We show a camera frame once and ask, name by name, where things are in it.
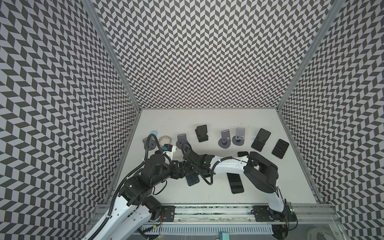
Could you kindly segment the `teal phone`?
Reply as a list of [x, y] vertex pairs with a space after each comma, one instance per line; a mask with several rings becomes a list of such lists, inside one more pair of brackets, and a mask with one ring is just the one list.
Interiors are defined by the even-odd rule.
[[189, 187], [196, 185], [200, 182], [199, 175], [196, 173], [186, 176], [186, 180]]

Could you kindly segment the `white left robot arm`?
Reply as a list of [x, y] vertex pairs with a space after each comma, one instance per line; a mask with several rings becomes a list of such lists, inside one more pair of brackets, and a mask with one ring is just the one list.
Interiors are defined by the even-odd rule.
[[182, 179], [186, 165], [171, 160], [173, 150], [161, 147], [154, 134], [146, 138], [143, 162], [129, 172], [113, 194], [107, 212], [84, 236], [85, 240], [127, 240], [142, 225], [158, 220], [162, 204], [154, 187], [167, 179]]

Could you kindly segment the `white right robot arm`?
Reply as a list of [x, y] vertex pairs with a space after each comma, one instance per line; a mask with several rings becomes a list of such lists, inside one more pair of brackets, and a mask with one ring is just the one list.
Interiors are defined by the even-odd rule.
[[288, 206], [277, 185], [278, 167], [256, 152], [243, 157], [219, 157], [198, 155], [189, 143], [181, 147], [184, 160], [192, 170], [209, 185], [213, 185], [218, 174], [238, 174], [245, 176], [268, 200], [268, 218], [272, 221], [285, 221], [289, 224], [298, 221], [295, 211]]

